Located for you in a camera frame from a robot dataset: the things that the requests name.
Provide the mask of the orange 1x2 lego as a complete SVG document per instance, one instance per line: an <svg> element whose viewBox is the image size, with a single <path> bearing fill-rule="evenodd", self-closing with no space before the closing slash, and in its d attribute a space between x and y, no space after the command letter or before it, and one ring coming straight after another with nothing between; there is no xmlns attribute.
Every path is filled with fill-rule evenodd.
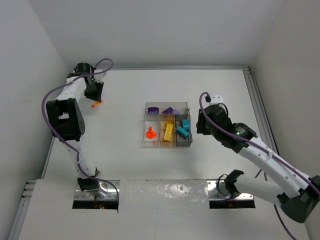
<svg viewBox="0 0 320 240"><path fill-rule="evenodd" d="M96 106L98 106L99 104L102 104L102 103L103 103L103 100L96 101L91 105L91 108L95 108Z"/></svg>

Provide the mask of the teal round lego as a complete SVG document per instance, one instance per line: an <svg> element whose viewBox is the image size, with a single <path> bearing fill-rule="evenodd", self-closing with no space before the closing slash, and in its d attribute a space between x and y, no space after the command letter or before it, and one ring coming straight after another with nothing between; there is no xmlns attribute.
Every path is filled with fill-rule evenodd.
<svg viewBox="0 0 320 240"><path fill-rule="evenodd" d="M181 122L182 122L182 128L185 131L189 131L190 130L190 121L188 119L183 119Z"/></svg>

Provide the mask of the teal 2x4 lego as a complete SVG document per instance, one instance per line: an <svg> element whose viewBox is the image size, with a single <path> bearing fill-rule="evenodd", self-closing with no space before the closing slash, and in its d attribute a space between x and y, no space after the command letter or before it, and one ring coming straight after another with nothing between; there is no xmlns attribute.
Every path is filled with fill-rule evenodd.
<svg viewBox="0 0 320 240"><path fill-rule="evenodd" d="M189 132L185 130L183 127L179 126L176 129L176 132L182 137L182 138L187 138L189 136Z"/></svg>

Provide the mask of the long yellow lego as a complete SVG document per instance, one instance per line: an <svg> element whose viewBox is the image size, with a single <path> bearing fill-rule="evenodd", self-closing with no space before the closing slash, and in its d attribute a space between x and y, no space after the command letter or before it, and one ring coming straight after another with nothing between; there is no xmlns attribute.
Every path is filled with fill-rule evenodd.
<svg viewBox="0 0 320 240"><path fill-rule="evenodd" d="M174 125L172 123L168 123L166 125L165 131L164 131L164 135L163 135L163 141L164 142L170 142L171 141L173 128L174 128Z"/></svg>

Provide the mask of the purple slope lego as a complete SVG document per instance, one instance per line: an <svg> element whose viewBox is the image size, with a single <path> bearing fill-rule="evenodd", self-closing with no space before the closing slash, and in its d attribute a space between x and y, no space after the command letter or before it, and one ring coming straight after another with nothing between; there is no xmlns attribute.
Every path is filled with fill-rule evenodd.
<svg viewBox="0 0 320 240"><path fill-rule="evenodd" d="M172 107L168 107L165 110L163 110L161 113L165 115L171 115L171 114L175 114L175 110Z"/></svg>

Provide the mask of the orange lego cluster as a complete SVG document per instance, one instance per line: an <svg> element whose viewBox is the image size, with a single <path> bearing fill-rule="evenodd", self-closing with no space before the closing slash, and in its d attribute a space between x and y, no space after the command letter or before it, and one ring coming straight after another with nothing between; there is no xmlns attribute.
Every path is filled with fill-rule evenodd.
<svg viewBox="0 0 320 240"><path fill-rule="evenodd" d="M153 139L157 136L157 133L155 131L153 131L153 128L152 126L149 126L146 133L145 133L145 136L148 138L148 139Z"/></svg>

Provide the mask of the purple printed lego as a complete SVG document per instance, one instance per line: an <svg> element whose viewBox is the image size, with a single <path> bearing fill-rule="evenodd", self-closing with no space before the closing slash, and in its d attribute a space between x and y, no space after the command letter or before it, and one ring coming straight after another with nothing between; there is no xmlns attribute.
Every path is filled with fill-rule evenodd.
<svg viewBox="0 0 320 240"><path fill-rule="evenodd" d="M158 115L160 113L160 109L156 106L151 106L147 108L148 115Z"/></svg>

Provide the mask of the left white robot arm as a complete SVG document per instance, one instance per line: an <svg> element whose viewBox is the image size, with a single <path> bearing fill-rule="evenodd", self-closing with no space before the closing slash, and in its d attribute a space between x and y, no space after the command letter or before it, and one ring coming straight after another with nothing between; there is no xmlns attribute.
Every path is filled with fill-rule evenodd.
<svg viewBox="0 0 320 240"><path fill-rule="evenodd" d="M45 104L48 121L64 140L63 145L75 166L80 190L91 195L101 189L99 182L94 179L100 172L93 163L84 160L81 154L81 139L85 134L86 126L79 100L84 96L94 102L101 102L104 83L96 81L92 75L95 70L96 68L88 63L78 63L66 78L68 86L63 87L55 100Z"/></svg>

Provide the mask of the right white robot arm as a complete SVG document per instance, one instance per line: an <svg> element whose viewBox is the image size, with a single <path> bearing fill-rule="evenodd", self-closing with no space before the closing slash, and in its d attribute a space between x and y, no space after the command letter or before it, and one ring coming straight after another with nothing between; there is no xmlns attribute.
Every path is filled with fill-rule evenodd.
<svg viewBox="0 0 320 240"><path fill-rule="evenodd" d="M243 123L233 123L219 104L200 108L197 133L211 135L225 148L251 161L273 181L257 180L242 170L233 170L217 184L222 193L253 194L282 209L293 221L304 223L320 201L320 177L294 168L272 151L256 132Z"/></svg>

